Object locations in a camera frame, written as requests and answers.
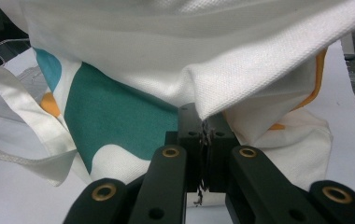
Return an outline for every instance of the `canvas bag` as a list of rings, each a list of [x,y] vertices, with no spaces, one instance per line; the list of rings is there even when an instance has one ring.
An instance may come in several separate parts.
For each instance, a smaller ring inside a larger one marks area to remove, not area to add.
[[[0,7],[28,32],[56,116],[66,120],[91,179],[128,183],[144,174],[164,132],[177,128],[176,106],[190,102],[201,119],[224,111],[240,142],[263,149],[293,184],[306,189],[324,177],[326,122],[303,109],[289,112],[314,91],[315,55],[355,28],[355,1]],[[284,128],[268,131],[275,123]],[[46,177],[55,185],[64,180]]]

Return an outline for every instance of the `black object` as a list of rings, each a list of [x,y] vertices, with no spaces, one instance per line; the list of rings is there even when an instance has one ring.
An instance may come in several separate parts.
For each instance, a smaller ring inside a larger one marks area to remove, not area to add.
[[[320,181],[306,192],[262,151],[239,146],[222,114],[202,122],[190,104],[178,116],[178,132],[166,133],[144,176],[90,184],[64,223],[184,223],[186,192],[197,190],[198,203],[201,190],[226,192],[233,223],[355,223],[353,190]]]

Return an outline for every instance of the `green patch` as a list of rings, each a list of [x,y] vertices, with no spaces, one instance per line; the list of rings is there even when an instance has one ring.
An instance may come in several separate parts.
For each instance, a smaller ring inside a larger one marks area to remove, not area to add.
[[[86,63],[73,79],[64,118],[89,172],[92,158],[102,146],[118,145],[150,160],[163,146],[165,132],[178,129],[175,107]]]

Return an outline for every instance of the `white strap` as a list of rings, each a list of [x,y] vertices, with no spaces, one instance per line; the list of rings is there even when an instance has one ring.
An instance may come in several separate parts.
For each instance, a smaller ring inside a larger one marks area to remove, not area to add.
[[[50,156],[28,160],[0,150],[1,161],[15,162],[60,185],[67,177],[77,153],[69,131],[52,115],[45,112],[6,68],[0,67],[0,95],[8,106],[33,129]]]

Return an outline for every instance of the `bag handle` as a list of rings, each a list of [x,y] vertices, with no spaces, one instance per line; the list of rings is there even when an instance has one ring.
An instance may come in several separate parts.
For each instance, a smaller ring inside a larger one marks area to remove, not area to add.
[[[0,95],[32,128],[50,154],[45,159],[30,160],[0,150],[0,160],[17,163],[46,178],[53,186],[62,184],[77,153],[69,131],[54,116],[45,112],[19,80],[4,67],[0,67]]]

